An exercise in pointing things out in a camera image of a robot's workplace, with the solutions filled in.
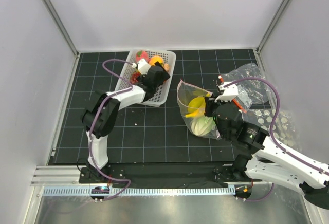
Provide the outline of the yellow banana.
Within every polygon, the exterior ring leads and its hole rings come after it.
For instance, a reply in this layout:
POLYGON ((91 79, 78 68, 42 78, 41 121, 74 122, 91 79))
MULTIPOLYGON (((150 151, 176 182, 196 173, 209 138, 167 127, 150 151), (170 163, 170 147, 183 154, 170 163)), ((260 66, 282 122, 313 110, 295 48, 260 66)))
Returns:
POLYGON ((198 118, 201 116, 204 116, 203 108, 199 108, 196 111, 193 111, 192 113, 185 115, 186 118, 198 118))

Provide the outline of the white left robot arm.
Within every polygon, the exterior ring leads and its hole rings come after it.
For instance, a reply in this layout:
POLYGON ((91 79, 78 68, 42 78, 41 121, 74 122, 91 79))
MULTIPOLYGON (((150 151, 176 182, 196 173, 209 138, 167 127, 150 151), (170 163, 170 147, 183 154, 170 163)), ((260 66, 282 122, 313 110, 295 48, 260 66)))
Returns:
POLYGON ((153 98, 158 88, 171 77, 159 62, 150 65, 144 60, 140 60, 137 64, 130 64, 140 72, 137 82, 131 83, 106 67, 106 63, 114 61, 114 59, 106 60, 102 66, 106 71, 125 82, 127 88, 110 92, 96 90, 81 116, 88 137, 88 161, 93 167, 91 177, 97 183, 107 181, 109 176, 109 171, 105 168, 108 163, 107 138, 114 128, 118 112, 123 108, 153 98))

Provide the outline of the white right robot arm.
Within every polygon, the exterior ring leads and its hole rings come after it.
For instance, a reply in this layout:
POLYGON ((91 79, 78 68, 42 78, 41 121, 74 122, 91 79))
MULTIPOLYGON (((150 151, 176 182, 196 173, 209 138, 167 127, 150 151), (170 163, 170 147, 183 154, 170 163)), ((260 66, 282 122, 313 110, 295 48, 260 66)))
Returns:
POLYGON ((232 167, 238 181, 269 181, 294 190, 311 204, 328 209, 328 164, 309 158, 275 140, 261 127, 243 120, 233 102, 205 98, 205 116, 211 117, 220 137, 242 150, 232 167))

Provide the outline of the green lettuce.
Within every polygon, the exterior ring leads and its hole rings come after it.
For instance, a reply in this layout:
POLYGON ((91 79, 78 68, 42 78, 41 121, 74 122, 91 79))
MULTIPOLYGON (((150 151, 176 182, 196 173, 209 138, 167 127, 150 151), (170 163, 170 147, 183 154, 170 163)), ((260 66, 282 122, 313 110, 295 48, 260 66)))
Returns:
POLYGON ((215 124, 212 118, 198 117, 193 118, 191 122, 191 132, 196 136, 205 136, 215 130, 215 124))

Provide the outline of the pink dotted zip bag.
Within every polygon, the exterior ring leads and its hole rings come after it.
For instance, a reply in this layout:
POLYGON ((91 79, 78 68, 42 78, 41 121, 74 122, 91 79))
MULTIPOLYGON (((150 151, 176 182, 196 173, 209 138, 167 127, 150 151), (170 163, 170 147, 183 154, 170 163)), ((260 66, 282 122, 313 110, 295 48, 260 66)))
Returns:
POLYGON ((205 97, 211 95, 212 92, 182 80, 177 85, 177 104, 188 130, 198 137, 220 140, 221 137, 214 120, 204 115, 205 97))

